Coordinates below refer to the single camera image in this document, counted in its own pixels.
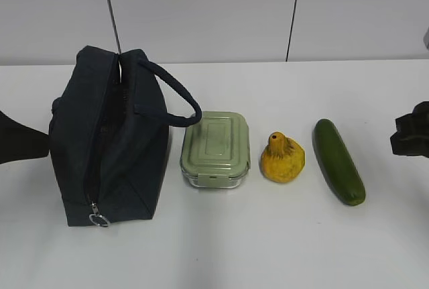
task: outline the glass food container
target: glass food container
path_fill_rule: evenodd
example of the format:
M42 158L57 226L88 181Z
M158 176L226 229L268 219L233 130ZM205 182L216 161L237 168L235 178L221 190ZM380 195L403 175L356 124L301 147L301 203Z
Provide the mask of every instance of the glass food container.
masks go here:
M249 127L244 117L204 111L201 121L186 129L180 165L195 187L240 185L250 169Z

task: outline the white table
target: white table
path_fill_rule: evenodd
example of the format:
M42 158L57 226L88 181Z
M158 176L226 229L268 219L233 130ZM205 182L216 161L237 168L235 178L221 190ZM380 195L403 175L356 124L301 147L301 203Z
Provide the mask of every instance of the white table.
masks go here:
M47 132L72 66L0 67L0 109ZM250 127L252 167L234 190L197 190L179 169L183 129L152 221L66 226L49 158L0 166L0 288L428 288L429 159L391 153L395 118L429 100L429 60L170 64L204 110ZM165 89L169 110L191 109ZM367 200L342 205L311 135L336 123ZM306 150L289 184L262 178L273 131Z

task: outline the zipper pull ring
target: zipper pull ring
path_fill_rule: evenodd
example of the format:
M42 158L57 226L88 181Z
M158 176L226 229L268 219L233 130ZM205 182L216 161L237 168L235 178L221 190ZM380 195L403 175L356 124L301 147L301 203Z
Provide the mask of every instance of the zipper pull ring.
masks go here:
M89 221L97 227L109 227L110 221L103 215L100 214L99 208L97 204L94 202L91 203L91 209L93 210L93 214L89 215Z

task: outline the black object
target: black object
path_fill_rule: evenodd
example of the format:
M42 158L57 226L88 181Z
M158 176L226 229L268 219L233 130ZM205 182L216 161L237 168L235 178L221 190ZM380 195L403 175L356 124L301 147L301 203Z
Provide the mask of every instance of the black object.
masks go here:
M154 74L192 105L194 117L167 113ZM78 53L52 108L50 151L69 226L151 219L168 126L187 127L202 115L190 93L142 50L118 55L90 46Z
M397 118L396 129L390 137L395 155L429 158L429 101L415 106L412 113Z
M0 111L0 164L48 154L48 135L17 123Z

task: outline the zucchini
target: zucchini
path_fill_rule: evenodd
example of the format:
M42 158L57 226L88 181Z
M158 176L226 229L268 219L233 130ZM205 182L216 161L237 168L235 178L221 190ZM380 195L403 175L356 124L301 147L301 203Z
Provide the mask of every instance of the zucchini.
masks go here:
M365 187L335 125L321 119L314 128L314 153L326 182L346 205L359 205L366 197Z

